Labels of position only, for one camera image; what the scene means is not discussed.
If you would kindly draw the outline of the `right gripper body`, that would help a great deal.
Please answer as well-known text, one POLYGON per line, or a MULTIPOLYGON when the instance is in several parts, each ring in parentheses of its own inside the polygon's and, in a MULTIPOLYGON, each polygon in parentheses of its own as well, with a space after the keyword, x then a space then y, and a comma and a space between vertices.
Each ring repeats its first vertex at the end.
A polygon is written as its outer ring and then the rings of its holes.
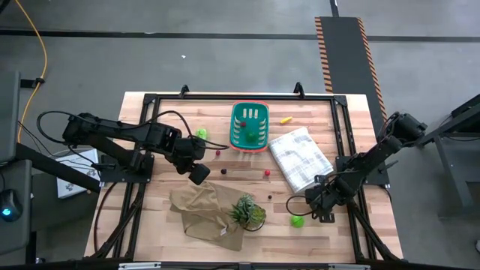
POLYGON ((342 206, 355 195, 355 187, 343 174, 315 175, 314 183, 305 191, 305 201, 314 212, 330 212, 335 205, 342 206))

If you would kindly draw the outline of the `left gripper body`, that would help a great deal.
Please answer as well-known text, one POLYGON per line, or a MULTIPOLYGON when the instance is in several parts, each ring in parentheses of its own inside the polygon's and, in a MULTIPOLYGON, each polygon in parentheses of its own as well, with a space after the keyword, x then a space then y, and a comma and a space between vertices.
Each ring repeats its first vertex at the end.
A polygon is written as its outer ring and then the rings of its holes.
POLYGON ((181 138, 175 141, 171 164, 183 175, 195 167, 194 161, 203 159, 206 144, 201 139, 181 138))

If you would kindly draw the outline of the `white plaid dish towel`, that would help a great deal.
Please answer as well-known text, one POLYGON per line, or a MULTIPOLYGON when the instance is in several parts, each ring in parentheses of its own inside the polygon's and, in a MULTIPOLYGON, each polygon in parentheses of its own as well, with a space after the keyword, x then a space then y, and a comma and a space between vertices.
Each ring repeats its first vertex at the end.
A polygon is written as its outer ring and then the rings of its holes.
POLYGON ((332 164, 306 127, 273 139, 268 147, 294 194, 301 194, 312 188, 315 176, 333 172, 332 164))

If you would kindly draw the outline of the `teal basket with orange rim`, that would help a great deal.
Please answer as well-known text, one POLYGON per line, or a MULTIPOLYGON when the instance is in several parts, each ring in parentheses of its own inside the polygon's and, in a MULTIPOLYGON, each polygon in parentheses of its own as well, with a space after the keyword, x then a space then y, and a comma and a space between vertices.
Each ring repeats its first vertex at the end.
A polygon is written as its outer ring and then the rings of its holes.
POLYGON ((269 142, 269 105, 260 100, 238 100, 232 105, 229 142, 240 152, 264 151, 269 142))

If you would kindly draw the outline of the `beige linen cloth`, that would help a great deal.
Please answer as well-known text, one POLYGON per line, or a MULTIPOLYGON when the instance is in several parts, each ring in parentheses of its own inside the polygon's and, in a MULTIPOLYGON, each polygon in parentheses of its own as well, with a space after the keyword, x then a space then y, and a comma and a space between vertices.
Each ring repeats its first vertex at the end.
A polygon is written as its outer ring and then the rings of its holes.
POLYGON ((240 251, 244 229, 230 217, 233 205, 245 192, 204 181, 171 190, 171 210, 181 214, 185 235, 231 251, 240 251), (229 233, 221 236, 221 230, 229 233))

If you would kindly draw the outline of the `succulent plant in black bowl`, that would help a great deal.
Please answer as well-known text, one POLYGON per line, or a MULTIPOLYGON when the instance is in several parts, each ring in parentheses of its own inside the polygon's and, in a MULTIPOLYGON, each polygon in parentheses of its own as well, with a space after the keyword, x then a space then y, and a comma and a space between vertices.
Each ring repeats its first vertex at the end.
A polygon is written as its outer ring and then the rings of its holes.
POLYGON ((257 205, 254 198, 246 193, 235 205, 232 205, 229 216, 244 230, 255 232, 263 227, 266 221, 266 210, 257 205))

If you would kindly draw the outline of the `white cardboard box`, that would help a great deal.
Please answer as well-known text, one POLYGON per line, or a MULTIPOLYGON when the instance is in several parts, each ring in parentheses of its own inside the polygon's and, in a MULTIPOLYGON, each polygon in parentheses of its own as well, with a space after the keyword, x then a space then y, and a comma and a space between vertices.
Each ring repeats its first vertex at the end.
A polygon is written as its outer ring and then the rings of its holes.
MULTIPOLYGON (((79 155, 72 153, 64 157, 58 157, 55 160, 87 176, 90 176, 93 179, 96 179, 98 182, 101 180, 99 172, 92 167, 93 163, 98 163, 98 152, 94 149, 80 152, 79 155)), ((72 197, 73 195, 85 191, 86 189, 84 187, 80 187, 70 183, 69 181, 57 178, 57 197, 59 199, 72 197)))

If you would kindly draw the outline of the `dark metal stand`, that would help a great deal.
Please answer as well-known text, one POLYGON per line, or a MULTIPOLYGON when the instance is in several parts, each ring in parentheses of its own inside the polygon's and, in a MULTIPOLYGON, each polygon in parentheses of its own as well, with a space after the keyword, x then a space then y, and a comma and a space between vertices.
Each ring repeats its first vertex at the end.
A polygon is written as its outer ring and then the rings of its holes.
POLYGON ((59 163, 21 143, 16 144, 15 158, 17 160, 29 160, 35 169, 85 188, 91 192, 99 194, 101 191, 99 181, 95 178, 59 163))
POLYGON ((442 219, 480 216, 480 199, 470 185, 480 185, 480 94, 456 109, 420 140, 420 148, 434 143, 460 205, 439 214, 442 219))

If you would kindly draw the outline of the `black hazard-striped floor mat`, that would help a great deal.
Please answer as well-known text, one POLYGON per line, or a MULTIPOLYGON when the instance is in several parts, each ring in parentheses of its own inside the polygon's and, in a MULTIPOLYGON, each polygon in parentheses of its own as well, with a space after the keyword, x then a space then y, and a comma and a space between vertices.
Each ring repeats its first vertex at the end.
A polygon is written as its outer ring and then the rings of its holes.
POLYGON ((378 128, 388 116, 362 19, 318 16, 314 23, 325 90, 365 95, 378 128))

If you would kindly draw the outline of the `black computer mouse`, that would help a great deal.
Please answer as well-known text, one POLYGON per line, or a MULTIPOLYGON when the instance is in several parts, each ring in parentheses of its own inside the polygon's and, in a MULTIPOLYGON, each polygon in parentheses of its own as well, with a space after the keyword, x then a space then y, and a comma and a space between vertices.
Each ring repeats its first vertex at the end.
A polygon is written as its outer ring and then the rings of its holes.
POLYGON ((7 189, 0 192, 0 218, 6 222, 18 220, 23 213, 17 192, 13 189, 7 189))

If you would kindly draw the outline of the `grey side table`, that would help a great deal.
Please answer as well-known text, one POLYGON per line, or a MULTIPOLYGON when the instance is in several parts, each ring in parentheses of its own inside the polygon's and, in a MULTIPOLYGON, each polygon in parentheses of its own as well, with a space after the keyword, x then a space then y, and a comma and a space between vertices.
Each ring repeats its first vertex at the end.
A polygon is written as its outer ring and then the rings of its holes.
POLYGON ((0 192, 13 189, 22 205, 18 220, 0 218, 0 255, 29 243, 32 162, 15 158, 20 100, 20 74, 0 71, 0 192))

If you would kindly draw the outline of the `black table rig frame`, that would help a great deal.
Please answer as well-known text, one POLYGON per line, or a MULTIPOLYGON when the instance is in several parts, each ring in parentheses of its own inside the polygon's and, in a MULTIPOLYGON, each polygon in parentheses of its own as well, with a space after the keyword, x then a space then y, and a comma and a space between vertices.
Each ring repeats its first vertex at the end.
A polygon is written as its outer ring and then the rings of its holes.
MULTIPOLYGON (((160 99, 160 111, 175 110, 187 120, 193 132, 206 128, 208 139, 228 144, 232 105, 238 100, 253 100, 249 94, 226 93, 231 100, 209 100, 220 92, 206 93, 201 97, 191 91, 184 100, 160 99)), ((264 100, 270 108, 269 139, 284 135, 297 128, 306 127, 309 134, 327 157, 335 163, 338 156, 334 122, 328 100, 305 100, 297 94, 253 94, 254 98, 279 96, 290 100, 264 100), (292 116, 286 124, 280 120, 292 116)), ((366 152, 376 144, 374 124, 364 94, 345 94, 357 152, 366 152)), ((269 151, 256 154, 236 150, 207 151, 202 163, 210 168, 208 182, 235 188, 252 194, 265 210, 265 226, 256 232, 245 232, 240 251, 223 247, 185 235, 182 216, 170 210, 170 191, 192 185, 186 175, 179 175, 163 156, 155 155, 153 178, 146 186, 145 199, 140 213, 139 230, 134 251, 136 261, 189 261, 189 262, 249 262, 249 263, 353 263, 353 243, 346 207, 334 208, 335 223, 320 223, 305 218, 302 228, 290 225, 291 214, 285 202, 291 196, 284 179, 269 151)), ((126 184, 117 184, 109 194, 100 212, 97 224, 97 242, 102 245, 119 222, 126 184)), ((372 227, 398 257, 403 257, 392 205, 387 193, 377 186, 366 186, 364 195, 372 227)))

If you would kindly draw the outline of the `silver frame bracket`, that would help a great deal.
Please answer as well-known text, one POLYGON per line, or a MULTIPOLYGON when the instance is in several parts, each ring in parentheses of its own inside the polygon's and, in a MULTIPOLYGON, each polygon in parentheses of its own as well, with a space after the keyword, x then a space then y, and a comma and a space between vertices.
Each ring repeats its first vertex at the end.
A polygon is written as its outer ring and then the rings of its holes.
POLYGON ((369 265, 331 263, 328 264, 328 270, 371 270, 369 265))
POLYGON ((161 262, 128 262, 118 265, 118 270, 159 270, 161 262))

